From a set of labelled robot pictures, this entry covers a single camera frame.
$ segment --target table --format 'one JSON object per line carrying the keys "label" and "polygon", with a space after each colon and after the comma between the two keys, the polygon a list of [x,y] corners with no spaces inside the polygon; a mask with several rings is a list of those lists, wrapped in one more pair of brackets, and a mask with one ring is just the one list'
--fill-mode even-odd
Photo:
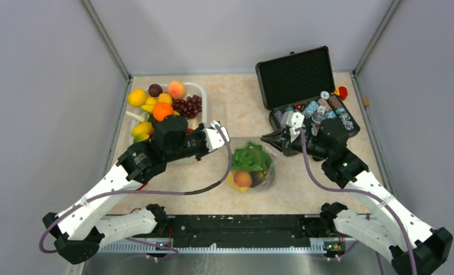
{"label": "table", "polygon": [[[169,83],[172,80],[195,82],[208,93],[212,119],[220,120],[227,127],[230,137],[254,137],[271,133],[268,113],[264,109],[259,83],[255,74],[207,74],[181,76],[134,77],[131,90],[147,90],[153,83]],[[334,73],[335,85],[344,86],[348,97],[344,101],[360,132],[349,138],[348,148],[359,156],[382,182],[360,106],[349,73]],[[124,116],[115,149],[116,160],[129,146],[131,118]],[[301,154],[284,157],[278,154],[276,182],[264,192],[241,193],[227,182],[217,188],[193,196],[128,195],[109,213],[127,214],[132,209],[157,203],[168,214],[317,214],[322,204],[340,202],[357,213],[366,208],[349,194],[326,192],[314,185],[306,172]],[[227,165],[226,153],[216,151],[200,162],[185,166],[167,166],[166,172],[156,176],[144,190],[192,191],[219,180]],[[323,174],[321,162],[310,159],[316,178],[324,185],[337,188]]]}

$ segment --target white bin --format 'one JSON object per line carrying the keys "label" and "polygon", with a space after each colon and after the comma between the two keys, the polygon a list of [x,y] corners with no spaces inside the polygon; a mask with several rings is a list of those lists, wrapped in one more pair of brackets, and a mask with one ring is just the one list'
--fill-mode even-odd
{"label": "white bin", "polygon": [[[195,130],[201,123],[204,123],[205,126],[208,127],[211,120],[209,117],[210,109],[208,108],[207,91],[205,91],[205,89],[202,86],[200,86],[194,82],[184,82],[183,84],[186,87],[186,95],[184,98],[186,98],[187,96],[194,96],[194,95],[197,95],[202,98],[202,112],[199,113],[197,115],[197,117],[195,117],[194,119],[188,120],[188,127]],[[163,88],[164,92],[167,91],[168,84],[159,84],[159,85]],[[143,112],[144,111],[141,108],[134,108],[134,111],[133,111],[133,113],[138,114],[138,115],[142,114]],[[131,126],[130,126],[129,130],[132,131],[132,129],[134,127],[136,127],[137,125],[138,125],[138,121],[133,119],[131,121]],[[134,138],[130,135],[129,136],[129,145],[133,144],[133,142],[134,142]],[[176,160],[169,164],[183,165],[183,164],[190,164],[190,163],[194,163],[194,162],[196,162],[196,160],[195,160],[195,157],[193,156],[193,157],[186,158],[186,159]]]}

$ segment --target bag of produce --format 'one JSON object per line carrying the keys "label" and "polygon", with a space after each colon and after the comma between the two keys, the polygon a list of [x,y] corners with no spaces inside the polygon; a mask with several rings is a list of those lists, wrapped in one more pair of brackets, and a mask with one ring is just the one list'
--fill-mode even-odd
{"label": "bag of produce", "polygon": [[[234,147],[242,142],[241,147]],[[266,190],[275,180],[276,155],[267,147],[251,140],[231,140],[232,169],[229,183],[241,192]]]}

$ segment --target peach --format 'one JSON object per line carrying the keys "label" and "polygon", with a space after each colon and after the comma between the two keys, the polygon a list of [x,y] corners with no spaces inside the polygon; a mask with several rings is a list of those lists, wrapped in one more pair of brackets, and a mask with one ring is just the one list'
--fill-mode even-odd
{"label": "peach", "polygon": [[249,187],[252,184],[252,178],[249,172],[237,171],[234,174],[234,183],[238,187]]}
{"label": "peach", "polygon": [[181,99],[186,94],[186,87],[179,81],[172,81],[168,85],[168,94],[170,94],[173,99]]}

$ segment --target red grapes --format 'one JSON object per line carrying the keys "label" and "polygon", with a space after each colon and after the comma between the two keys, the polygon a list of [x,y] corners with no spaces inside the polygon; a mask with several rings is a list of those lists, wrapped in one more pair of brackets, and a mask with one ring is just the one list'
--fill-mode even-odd
{"label": "red grapes", "polygon": [[187,119],[194,119],[202,112],[202,98],[194,95],[186,97],[186,100],[176,99],[173,101],[173,110]]}

